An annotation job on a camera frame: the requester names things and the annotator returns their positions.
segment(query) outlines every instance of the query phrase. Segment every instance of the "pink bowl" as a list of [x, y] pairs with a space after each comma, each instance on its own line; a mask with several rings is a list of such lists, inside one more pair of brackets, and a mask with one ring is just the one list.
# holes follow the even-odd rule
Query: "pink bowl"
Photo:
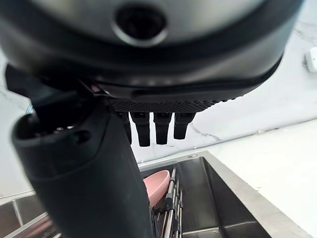
[[150, 200], [150, 206], [154, 207], [164, 196], [169, 184], [169, 171], [163, 170], [143, 179]]

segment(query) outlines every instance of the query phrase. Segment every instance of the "camera lens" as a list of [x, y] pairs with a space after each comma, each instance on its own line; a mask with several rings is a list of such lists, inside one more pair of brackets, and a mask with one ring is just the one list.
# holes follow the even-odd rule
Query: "camera lens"
[[155, 38], [166, 27], [163, 14], [147, 6], [123, 7], [116, 15], [116, 23], [127, 36], [140, 41]]

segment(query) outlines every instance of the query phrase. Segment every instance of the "white device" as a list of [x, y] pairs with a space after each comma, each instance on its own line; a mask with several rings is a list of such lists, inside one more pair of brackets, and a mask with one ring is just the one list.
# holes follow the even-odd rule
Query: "white device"
[[305, 54], [305, 63], [310, 72], [317, 72], [317, 47], [311, 48]]

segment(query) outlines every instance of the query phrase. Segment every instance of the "sink basin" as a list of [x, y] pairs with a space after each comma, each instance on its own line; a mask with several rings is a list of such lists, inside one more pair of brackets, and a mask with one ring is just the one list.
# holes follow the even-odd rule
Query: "sink basin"
[[[208, 152], [139, 164], [143, 178], [173, 168], [183, 194], [183, 238], [312, 238]], [[49, 232], [28, 237], [60, 238], [43, 212], [35, 195], [0, 206], [0, 227], [8, 228], [0, 238], [17, 228], [7, 238], [25, 237], [38, 227]]]

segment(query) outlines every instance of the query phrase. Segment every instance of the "white marble wall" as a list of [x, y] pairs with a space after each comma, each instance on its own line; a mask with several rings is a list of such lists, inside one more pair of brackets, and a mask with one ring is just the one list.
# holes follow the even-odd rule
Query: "white marble wall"
[[317, 0], [306, 0], [281, 65], [267, 82], [244, 97], [216, 104], [196, 114], [188, 126], [185, 140], [173, 139], [173, 128], [170, 127], [167, 145], [156, 145], [155, 134], [151, 133], [151, 146], [140, 148], [133, 127], [132, 148], [137, 161], [317, 117], [317, 73], [308, 73], [302, 64], [304, 53], [317, 46], [316, 11]]
[[[151, 123], [152, 144], [141, 148], [132, 125], [132, 148], [137, 161], [148, 161], [317, 117], [317, 74], [308, 73], [302, 65], [304, 53], [317, 46], [316, 9], [317, 0], [306, 0], [276, 73], [248, 95], [198, 113], [188, 127], [185, 140], [173, 139], [172, 121], [168, 144], [156, 145], [155, 126]], [[24, 114], [29, 101], [5, 89], [4, 66], [5, 58], [0, 55], [0, 194], [8, 195], [30, 188], [9, 140], [13, 123]]]

